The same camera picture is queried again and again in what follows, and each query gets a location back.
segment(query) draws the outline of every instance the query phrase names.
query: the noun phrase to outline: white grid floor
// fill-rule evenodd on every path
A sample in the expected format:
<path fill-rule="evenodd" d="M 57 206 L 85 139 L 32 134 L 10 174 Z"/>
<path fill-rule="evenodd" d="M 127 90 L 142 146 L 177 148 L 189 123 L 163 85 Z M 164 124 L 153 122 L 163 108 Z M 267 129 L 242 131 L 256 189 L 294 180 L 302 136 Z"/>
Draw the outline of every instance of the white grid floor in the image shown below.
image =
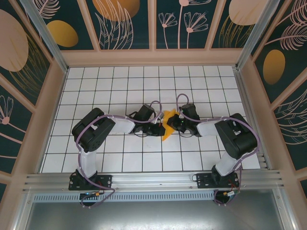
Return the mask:
<path fill-rule="evenodd" d="M 71 129 L 93 108 L 126 115 L 160 100 L 163 110 L 172 110 L 180 93 L 195 103 L 201 118 L 245 116 L 231 66 L 70 68 L 41 172 L 75 171 L 78 151 Z M 97 151 L 96 167 L 108 173 L 210 170 L 223 150 L 219 137 L 184 138 L 174 132 L 162 142 L 160 137 L 110 135 Z M 256 155 L 242 165 L 260 168 Z"/>

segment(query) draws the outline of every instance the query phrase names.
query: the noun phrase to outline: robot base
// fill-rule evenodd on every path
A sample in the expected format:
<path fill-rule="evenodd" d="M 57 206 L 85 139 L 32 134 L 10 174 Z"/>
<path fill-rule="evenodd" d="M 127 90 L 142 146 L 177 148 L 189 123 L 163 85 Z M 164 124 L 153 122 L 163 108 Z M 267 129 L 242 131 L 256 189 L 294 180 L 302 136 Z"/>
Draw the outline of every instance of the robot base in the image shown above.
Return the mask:
<path fill-rule="evenodd" d="M 196 182 L 198 188 L 231 188 L 231 181 L 236 187 L 239 187 L 238 175 L 235 172 L 224 176 L 219 183 L 213 178 L 212 173 L 198 173 L 196 174 Z"/>
<path fill-rule="evenodd" d="M 97 188 L 95 185 L 92 185 L 86 181 L 85 178 L 78 172 L 78 170 L 76 170 L 76 174 L 71 175 L 69 179 L 70 181 L 68 190 L 70 191 L 99 190 L 99 188 Z M 89 179 L 96 184 L 111 188 L 112 175 L 98 175 L 96 172 Z"/>

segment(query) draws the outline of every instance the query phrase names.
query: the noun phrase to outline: metal grate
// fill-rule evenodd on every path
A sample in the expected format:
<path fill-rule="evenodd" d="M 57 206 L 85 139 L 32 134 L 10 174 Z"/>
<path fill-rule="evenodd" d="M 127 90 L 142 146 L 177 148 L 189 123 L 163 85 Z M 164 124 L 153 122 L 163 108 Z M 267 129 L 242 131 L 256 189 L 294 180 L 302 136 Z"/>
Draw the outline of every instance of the metal grate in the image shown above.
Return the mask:
<path fill-rule="evenodd" d="M 137 202 L 137 201 L 190 201 L 190 200 L 213 200 L 214 191 L 196 191 L 196 192 L 151 192 L 151 193 L 115 193 L 106 202 Z M 107 194 L 99 197 L 92 197 L 85 200 L 100 201 Z M 36 194 L 34 203 L 73 203 L 80 202 L 80 194 Z"/>

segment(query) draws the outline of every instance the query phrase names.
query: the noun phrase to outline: flower illustration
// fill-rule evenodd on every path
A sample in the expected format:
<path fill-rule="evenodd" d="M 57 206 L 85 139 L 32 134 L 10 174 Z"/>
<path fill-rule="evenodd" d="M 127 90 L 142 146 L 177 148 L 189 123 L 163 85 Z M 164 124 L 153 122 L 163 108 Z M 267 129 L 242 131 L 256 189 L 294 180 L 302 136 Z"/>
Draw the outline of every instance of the flower illustration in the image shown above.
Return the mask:
<path fill-rule="evenodd" d="M 12 126 L 13 128 L 25 133 L 24 130 L 12 125 L 10 123 L 10 116 L 12 114 L 12 110 L 13 110 L 13 105 L 14 105 L 14 100 L 10 97 L 8 97 L 7 101 L 5 101 L 5 98 L 3 95 L 0 96 L 0 124 L 2 125 L 10 125 Z M 14 139 L 10 136 L 7 136 L 3 133 L 0 133 L 0 136 L 6 138 L 6 139 L 9 139 L 11 141 L 14 141 L 16 143 L 19 143 L 19 144 L 22 144 L 22 141 L 19 141 L 17 139 Z"/>
<path fill-rule="evenodd" d="M 13 110 L 14 100 L 8 97 L 7 102 L 3 95 L 0 96 L 0 124 L 7 125 L 10 123 L 10 116 Z"/>
<path fill-rule="evenodd" d="M 203 5 L 211 2 L 211 0 L 179 0 L 181 6 Z"/>
<path fill-rule="evenodd" d="M 166 13 L 165 16 L 164 16 L 163 13 L 159 14 L 159 20 L 160 20 L 161 25 L 163 27 L 164 40 L 165 40 L 165 45 L 166 45 L 167 49 L 168 49 L 168 45 L 167 45 L 167 41 L 166 41 L 165 28 L 177 25 L 177 21 L 175 21 L 175 19 L 176 18 L 174 16 L 174 13 Z"/>
<path fill-rule="evenodd" d="M 180 49 L 180 26 L 181 26 L 181 15 L 182 15 L 182 9 L 185 6 L 189 5 L 203 5 L 210 3 L 211 0 L 179 0 L 179 4 L 181 5 L 180 13 L 179 13 L 179 26 L 178 26 L 178 49 Z"/>
<path fill-rule="evenodd" d="M 189 48 L 190 33 L 204 31 L 208 29 L 208 24 L 205 24 L 207 21 L 205 15 L 206 13 L 195 13 L 193 17 L 191 17 L 191 12 L 184 14 L 184 23 L 188 32 L 187 49 Z"/>

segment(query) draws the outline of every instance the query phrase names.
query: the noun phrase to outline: gray floor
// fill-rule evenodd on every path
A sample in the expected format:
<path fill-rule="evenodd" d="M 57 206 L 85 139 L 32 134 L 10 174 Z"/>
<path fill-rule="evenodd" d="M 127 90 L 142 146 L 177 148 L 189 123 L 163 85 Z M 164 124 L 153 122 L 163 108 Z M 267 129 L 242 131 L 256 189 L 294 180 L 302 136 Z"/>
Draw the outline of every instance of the gray floor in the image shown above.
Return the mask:
<path fill-rule="evenodd" d="M 213 201 L 33 205 L 27 230 L 280 230 L 270 191 L 242 191 L 230 205 Z"/>

